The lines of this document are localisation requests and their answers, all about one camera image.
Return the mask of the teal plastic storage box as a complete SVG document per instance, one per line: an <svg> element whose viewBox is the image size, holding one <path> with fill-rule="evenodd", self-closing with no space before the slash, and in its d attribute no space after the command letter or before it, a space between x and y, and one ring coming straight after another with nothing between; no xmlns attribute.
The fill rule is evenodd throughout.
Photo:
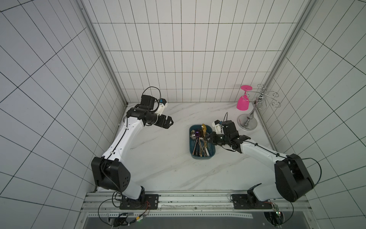
<svg viewBox="0 0 366 229"><path fill-rule="evenodd" d="M206 136L205 138L212 133L212 128L208 125L206 125L207 127L207 131L206 131ZM205 139L206 143L207 143L207 152L208 152L208 156L205 156L205 150L204 150L204 142L203 142L203 132L202 132L202 125L193 125L189 128L189 135L191 130L199 130L200 132L200 156L194 156L193 155L193 151L194 151L194 145L195 145L195 140L192 140L189 137L189 152L190 155L194 158L194 159L210 159L215 155L215 146L211 143L208 143L207 140Z"/></svg>

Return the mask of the small gold ornate spoon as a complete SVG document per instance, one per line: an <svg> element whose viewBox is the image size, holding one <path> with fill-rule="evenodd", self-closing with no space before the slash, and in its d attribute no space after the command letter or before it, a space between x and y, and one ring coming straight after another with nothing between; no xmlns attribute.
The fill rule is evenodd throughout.
<svg viewBox="0 0 366 229"><path fill-rule="evenodd" d="M203 142L204 142L205 156L208 156L207 143L205 141L206 131L207 131L206 125L205 124L202 124L202 132L203 132Z"/></svg>

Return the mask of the large silver spoon front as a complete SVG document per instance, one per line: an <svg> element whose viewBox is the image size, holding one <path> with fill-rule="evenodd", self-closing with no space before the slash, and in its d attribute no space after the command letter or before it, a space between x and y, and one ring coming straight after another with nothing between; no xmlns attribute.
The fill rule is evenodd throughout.
<svg viewBox="0 0 366 229"><path fill-rule="evenodd" d="M191 130L191 132L190 132L190 138L192 139L192 140L196 140L196 131L193 129L193 130Z"/></svg>

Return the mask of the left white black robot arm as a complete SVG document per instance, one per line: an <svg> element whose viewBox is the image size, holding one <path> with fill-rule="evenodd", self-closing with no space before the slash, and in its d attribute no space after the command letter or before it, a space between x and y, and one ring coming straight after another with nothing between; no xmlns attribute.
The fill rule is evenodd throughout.
<svg viewBox="0 0 366 229"><path fill-rule="evenodd" d="M126 112L124 124L111 146L101 157L94 157L91 162L97 187L117 191L130 200L144 203L145 189L132 181L125 158L134 139L145 126L168 129L173 125L172 118L163 115L166 107L164 98L143 94L141 102Z"/></svg>

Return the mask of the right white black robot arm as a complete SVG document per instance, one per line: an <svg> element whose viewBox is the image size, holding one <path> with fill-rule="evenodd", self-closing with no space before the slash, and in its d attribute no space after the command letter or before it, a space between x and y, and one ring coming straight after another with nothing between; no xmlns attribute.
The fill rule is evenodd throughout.
<svg viewBox="0 0 366 229"><path fill-rule="evenodd" d="M229 146L230 151L246 154L274 172L274 179L267 183L259 183L247 190L253 199L265 202L271 199L283 198L295 202L315 188L304 160L296 154L286 155L259 145L246 135L240 135L233 121L224 121L222 133L215 131L205 139L216 146Z"/></svg>

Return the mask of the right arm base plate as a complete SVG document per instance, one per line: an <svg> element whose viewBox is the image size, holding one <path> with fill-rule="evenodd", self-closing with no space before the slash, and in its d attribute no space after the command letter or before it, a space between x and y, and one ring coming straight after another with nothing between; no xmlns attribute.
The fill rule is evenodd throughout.
<svg viewBox="0 0 366 229"><path fill-rule="evenodd" d="M270 203L259 201L254 195L232 194L230 200L236 210L271 210Z"/></svg>

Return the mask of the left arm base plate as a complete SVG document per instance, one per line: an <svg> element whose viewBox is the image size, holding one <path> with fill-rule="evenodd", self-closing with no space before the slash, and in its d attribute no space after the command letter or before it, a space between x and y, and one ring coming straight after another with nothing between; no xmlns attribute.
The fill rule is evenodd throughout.
<svg viewBox="0 0 366 229"><path fill-rule="evenodd" d="M159 195L157 194L142 194L138 199L131 199L123 196L123 201L120 203L121 210L156 210L158 208Z"/></svg>

